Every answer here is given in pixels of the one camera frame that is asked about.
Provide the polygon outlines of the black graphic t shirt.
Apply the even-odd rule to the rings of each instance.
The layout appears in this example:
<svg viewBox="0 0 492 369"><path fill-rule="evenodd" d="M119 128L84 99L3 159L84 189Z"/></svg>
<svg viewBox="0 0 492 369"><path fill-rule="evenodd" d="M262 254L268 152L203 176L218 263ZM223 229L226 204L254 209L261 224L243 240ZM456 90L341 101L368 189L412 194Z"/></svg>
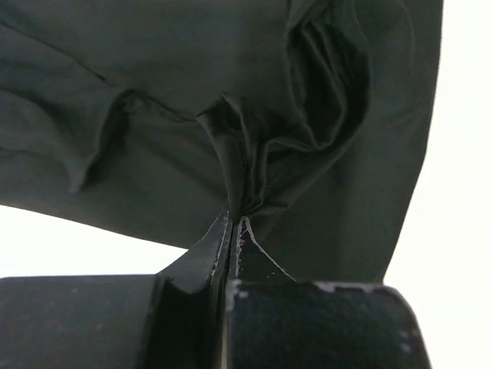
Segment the black graphic t shirt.
<svg viewBox="0 0 492 369"><path fill-rule="evenodd" d="M440 1L3 1L1 203L379 282L427 149Z"/></svg>

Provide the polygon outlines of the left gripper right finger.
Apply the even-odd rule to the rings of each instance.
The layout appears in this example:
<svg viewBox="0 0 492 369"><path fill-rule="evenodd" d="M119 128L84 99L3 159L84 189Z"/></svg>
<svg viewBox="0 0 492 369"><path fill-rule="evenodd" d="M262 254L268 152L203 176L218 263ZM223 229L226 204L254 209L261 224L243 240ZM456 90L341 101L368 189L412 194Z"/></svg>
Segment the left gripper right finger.
<svg viewBox="0 0 492 369"><path fill-rule="evenodd" d="M225 290L224 365L427 369L431 363L414 312L396 289L295 280L242 218Z"/></svg>

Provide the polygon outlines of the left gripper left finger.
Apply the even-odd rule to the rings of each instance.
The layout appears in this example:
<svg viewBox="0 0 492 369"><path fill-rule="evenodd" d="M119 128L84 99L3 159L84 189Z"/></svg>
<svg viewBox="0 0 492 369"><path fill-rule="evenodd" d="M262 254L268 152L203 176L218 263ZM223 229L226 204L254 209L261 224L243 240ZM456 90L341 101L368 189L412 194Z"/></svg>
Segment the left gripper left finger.
<svg viewBox="0 0 492 369"><path fill-rule="evenodd" d="M222 212L157 274L2 279L1 366L210 367L232 230Z"/></svg>

